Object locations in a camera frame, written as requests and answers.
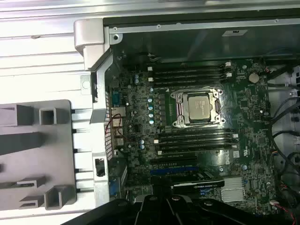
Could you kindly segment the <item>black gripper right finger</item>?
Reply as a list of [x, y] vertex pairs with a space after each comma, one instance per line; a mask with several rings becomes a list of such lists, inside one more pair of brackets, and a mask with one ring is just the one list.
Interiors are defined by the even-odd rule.
[[162, 176], [169, 208], [180, 225], [298, 225], [300, 194], [277, 176]]

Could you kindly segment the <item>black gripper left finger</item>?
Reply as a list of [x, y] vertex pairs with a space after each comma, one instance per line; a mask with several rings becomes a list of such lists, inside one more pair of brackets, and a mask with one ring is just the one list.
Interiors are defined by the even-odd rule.
[[78, 217], [65, 225], [153, 225], [159, 224], [163, 201], [168, 195], [168, 181], [163, 177], [151, 178], [151, 195], [138, 196], [135, 203], [115, 199]]

